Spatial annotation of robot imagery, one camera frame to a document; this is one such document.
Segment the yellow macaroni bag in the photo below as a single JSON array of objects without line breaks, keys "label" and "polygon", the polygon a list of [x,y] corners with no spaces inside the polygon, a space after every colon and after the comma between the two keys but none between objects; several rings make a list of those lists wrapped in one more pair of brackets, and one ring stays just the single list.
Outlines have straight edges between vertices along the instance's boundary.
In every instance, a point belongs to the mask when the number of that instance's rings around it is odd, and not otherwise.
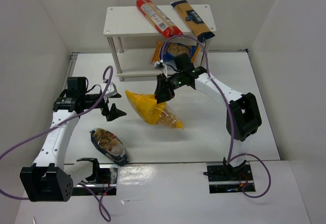
[{"label": "yellow macaroni bag", "polygon": [[183,122],[175,115],[166,102],[157,104],[154,94],[138,94],[125,91],[134,111],[149,125],[183,129]]}]

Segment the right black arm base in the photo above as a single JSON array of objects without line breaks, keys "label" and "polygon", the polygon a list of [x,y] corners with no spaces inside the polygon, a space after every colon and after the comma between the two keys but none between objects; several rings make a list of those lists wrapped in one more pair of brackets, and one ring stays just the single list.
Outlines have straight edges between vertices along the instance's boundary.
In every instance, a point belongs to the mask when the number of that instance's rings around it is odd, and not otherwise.
[{"label": "right black arm base", "polygon": [[207,170],[203,175],[208,179],[210,194],[242,192],[243,187],[245,192],[256,191],[249,163],[232,176],[227,175],[222,163],[208,164],[206,167]]}]

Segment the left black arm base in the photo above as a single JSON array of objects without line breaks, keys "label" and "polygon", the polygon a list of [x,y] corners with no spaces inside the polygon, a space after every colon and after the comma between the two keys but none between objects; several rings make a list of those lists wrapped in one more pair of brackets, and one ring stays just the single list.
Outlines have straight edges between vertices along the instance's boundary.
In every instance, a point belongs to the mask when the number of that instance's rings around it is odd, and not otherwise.
[{"label": "left black arm base", "polygon": [[97,195],[117,194],[118,166],[114,164],[101,164],[97,176],[91,176],[81,181]]}]

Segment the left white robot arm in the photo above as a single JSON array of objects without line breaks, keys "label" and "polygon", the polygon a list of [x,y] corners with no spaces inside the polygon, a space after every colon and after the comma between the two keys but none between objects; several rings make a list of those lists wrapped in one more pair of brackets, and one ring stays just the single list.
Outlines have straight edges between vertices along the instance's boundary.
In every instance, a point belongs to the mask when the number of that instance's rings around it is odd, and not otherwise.
[{"label": "left white robot arm", "polygon": [[126,113],[109,98],[120,98],[113,82],[105,80],[97,94],[87,90],[86,77],[70,77],[53,104],[51,132],[47,135],[40,153],[29,167],[23,167],[20,179],[32,202],[66,202],[80,182],[96,182],[103,176],[97,158],[80,158],[68,171],[64,161],[68,145],[80,117],[90,108],[99,109],[106,120],[113,121]]}]

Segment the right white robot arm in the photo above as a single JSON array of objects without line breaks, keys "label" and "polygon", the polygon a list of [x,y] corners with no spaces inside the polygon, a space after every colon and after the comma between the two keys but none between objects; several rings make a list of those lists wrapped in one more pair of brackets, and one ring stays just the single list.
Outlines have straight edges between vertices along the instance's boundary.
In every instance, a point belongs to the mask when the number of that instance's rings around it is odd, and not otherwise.
[{"label": "right white robot arm", "polygon": [[186,54],[176,56],[174,62],[172,69],[175,73],[172,75],[167,74],[169,65],[162,60],[154,63],[154,67],[162,71],[156,77],[154,95],[157,103],[170,101],[175,97],[175,90],[182,86],[189,86],[216,102],[224,103],[227,109],[226,128],[231,136],[224,165],[234,173],[245,163],[244,141],[255,134],[262,124],[256,97],[252,93],[243,94],[230,88],[202,66],[195,67]]}]

